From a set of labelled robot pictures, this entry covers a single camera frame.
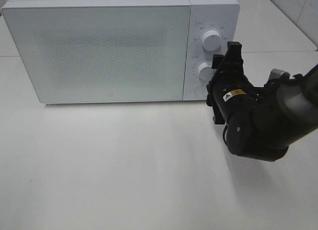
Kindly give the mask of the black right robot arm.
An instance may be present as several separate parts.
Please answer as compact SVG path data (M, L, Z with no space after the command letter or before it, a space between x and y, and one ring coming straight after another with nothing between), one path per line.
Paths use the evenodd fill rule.
M231 154L264 161L282 158L289 146L318 128L318 69L306 75L273 69L267 83L254 86L243 72L242 45L228 42L214 55L215 74L206 103Z

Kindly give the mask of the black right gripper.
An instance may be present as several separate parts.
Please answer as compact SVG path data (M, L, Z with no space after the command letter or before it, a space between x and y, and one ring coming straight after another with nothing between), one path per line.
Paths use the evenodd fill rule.
M207 84L206 102L213 108L214 124L251 125L256 100L253 85L243 72L242 44L229 41L227 46L225 55L213 55L211 68L215 73Z

